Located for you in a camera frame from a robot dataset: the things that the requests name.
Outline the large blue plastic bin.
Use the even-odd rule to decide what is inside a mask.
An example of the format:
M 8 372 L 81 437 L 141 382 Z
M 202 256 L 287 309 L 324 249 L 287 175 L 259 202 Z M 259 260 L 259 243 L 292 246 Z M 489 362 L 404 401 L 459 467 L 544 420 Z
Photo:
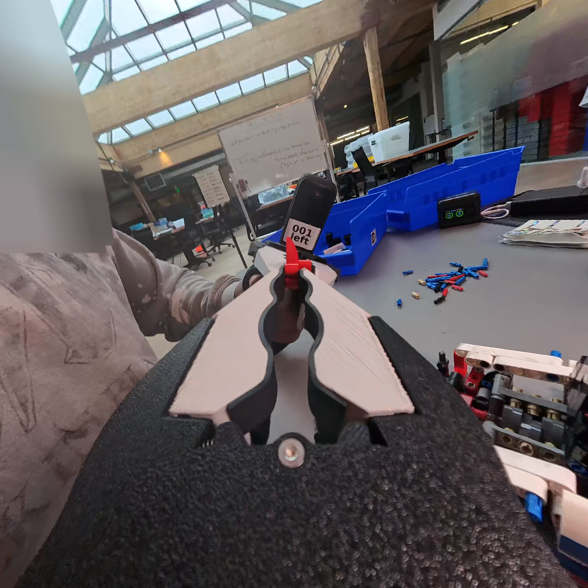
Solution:
M 386 222 L 398 231 L 417 231 L 437 223 L 437 201 L 477 192 L 481 206 L 513 196 L 525 146 L 458 158 L 373 188 L 385 196 Z

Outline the whiteboard on stand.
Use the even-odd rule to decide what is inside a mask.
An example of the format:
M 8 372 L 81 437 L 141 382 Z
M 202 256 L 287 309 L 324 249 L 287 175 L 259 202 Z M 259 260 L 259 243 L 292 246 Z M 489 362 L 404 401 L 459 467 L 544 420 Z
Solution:
M 332 162 L 311 96 L 269 109 L 217 132 L 240 199 L 327 171 Z

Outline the toy brick race car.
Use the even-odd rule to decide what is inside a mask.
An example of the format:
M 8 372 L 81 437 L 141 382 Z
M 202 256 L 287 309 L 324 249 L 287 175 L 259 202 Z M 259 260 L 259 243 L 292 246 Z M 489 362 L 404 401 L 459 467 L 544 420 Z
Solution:
M 559 563 L 587 587 L 587 356 L 464 343 L 436 367 L 483 423 Z

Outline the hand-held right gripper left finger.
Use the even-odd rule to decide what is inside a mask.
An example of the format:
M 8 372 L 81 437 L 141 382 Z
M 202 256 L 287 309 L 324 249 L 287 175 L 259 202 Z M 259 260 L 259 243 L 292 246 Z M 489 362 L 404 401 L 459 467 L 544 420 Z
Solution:
M 283 268 L 271 270 L 213 319 L 169 407 L 172 417 L 235 423 L 265 445 L 277 399 L 272 341 L 285 291 Z

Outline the flip chart paper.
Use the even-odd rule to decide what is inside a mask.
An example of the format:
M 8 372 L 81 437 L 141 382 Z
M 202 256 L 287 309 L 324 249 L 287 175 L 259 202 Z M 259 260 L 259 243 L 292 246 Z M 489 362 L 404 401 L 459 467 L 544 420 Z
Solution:
M 193 174 L 206 208 L 214 209 L 230 203 L 231 197 L 224 184 L 218 165 L 208 166 Z

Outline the person's grey patterned sweatshirt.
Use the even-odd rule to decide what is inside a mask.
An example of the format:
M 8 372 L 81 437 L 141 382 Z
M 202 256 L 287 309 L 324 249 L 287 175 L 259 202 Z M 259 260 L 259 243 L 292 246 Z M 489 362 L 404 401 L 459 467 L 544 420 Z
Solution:
M 132 303 L 157 262 L 106 254 L 1 255 L 1 587 L 48 537 L 100 430 L 156 362 Z

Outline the white storage boxes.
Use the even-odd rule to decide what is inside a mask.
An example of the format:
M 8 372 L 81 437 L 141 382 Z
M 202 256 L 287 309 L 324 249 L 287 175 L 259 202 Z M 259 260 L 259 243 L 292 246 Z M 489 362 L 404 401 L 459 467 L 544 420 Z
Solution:
M 364 151 L 369 161 L 374 164 L 380 164 L 408 152 L 409 135 L 410 122 L 408 120 L 377 133 L 362 133 L 344 147 L 348 167 L 357 167 L 353 153 L 360 149 Z

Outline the pile of small connector pins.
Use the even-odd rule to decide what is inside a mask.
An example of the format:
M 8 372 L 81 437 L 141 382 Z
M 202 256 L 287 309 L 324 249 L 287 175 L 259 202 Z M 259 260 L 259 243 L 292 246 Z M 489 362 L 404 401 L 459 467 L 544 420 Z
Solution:
M 428 290 L 434 296 L 433 304 L 435 306 L 443 304 L 451 292 L 463 292 L 464 285 L 467 281 L 477 281 L 480 278 L 489 277 L 490 261 L 484 257 L 481 263 L 477 265 L 463 265 L 459 262 L 450 262 L 449 269 L 433 273 L 428 276 L 416 276 L 412 269 L 406 269 L 401 275 L 408 279 L 414 278 L 419 290 L 411 293 L 415 300 L 422 298 L 421 290 Z

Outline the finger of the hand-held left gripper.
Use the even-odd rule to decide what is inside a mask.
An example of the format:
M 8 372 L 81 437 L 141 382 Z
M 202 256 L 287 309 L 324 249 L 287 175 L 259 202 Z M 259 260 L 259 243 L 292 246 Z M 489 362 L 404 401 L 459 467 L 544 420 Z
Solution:
M 266 276 L 279 270 L 286 263 L 286 253 L 280 249 L 258 249 L 254 257 L 254 268 Z
M 311 281 L 320 281 L 331 288 L 337 283 L 336 269 L 326 263 L 316 260 L 302 260 L 302 287 L 308 288 Z

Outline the black power bank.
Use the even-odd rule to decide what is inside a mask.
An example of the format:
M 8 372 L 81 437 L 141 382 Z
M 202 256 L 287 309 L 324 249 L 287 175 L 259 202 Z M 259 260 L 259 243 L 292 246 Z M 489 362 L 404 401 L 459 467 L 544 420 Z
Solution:
M 437 224 L 439 229 L 449 229 L 481 220 L 481 195 L 466 192 L 449 196 L 437 202 Z

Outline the red brick connector piece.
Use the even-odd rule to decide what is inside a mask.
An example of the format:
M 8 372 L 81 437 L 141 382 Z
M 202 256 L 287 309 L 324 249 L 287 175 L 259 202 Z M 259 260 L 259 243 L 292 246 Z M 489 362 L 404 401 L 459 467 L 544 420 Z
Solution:
M 285 287 L 288 290 L 299 289 L 299 276 L 302 269 L 313 271 L 313 263 L 300 259 L 298 249 L 290 237 L 286 238 L 286 263 L 284 265 Z

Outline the grey desk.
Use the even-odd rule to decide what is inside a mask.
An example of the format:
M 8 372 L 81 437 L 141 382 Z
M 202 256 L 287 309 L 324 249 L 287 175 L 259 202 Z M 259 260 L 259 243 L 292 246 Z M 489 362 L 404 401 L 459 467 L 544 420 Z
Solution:
M 506 318 L 493 320 L 467 312 L 457 319 L 450 304 L 445 323 L 453 336 L 481 337 L 489 342 L 530 343 L 547 350 L 587 351 L 587 252 L 541 247 L 506 247 L 499 254 L 500 293 L 490 287 L 482 295 L 483 310 L 497 309 L 507 295 Z M 149 435 L 137 442 L 142 450 L 138 473 L 143 481 L 139 502 L 154 505 L 160 521 L 216 521 L 260 518 L 277 525 L 278 515 L 301 523 L 375 520 L 482 525 L 482 519 L 515 526 L 507 520 L 525 518 L 523 507 L 504 473 L 490 438 L 458 393 L 419 351 L 432 350 L 425 335 L 437 335 L 423 312 L 410 325 L 401 319 L 397 333 L 383 319 L 369 326 L 383 346 L 385 363 L 392 361 L 415 411 L 370 417 L 355 425 L 341 424 L 333 442 L 315 443 L 298 431 L 286 432 L 285 408 L 279 408 L 272 443 L 247 445 L 237 425 L 215 429 L 209 420 L 153 416 Z

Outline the red storage shelving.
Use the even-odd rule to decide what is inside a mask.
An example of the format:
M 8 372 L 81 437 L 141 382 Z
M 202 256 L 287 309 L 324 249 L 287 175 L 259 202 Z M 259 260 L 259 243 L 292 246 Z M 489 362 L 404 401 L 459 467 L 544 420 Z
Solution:
M 491 111 L 484 149 L 523 148 L 523 162 L 587 153 L 586 77 L 565 82 Z

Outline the black power adapter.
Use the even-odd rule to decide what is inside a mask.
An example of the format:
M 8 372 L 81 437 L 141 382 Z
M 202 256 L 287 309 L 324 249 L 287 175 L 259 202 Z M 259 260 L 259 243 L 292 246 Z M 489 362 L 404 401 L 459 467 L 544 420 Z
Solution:
M 587 213 L 587 188 L 577 186 L 527 190 L 510 201 L 514 218 L 564 219 Z

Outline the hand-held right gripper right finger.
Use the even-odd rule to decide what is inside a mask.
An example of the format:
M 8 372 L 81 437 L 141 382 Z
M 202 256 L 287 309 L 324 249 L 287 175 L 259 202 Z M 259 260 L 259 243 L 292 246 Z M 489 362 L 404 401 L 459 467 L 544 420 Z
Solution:
M 314 440 L 335 444 L 349 422 L 411 415 L 415 405 L 371 324 L 371 315 L 323 282 L 300 271 L 308 356 L 307 399 Z

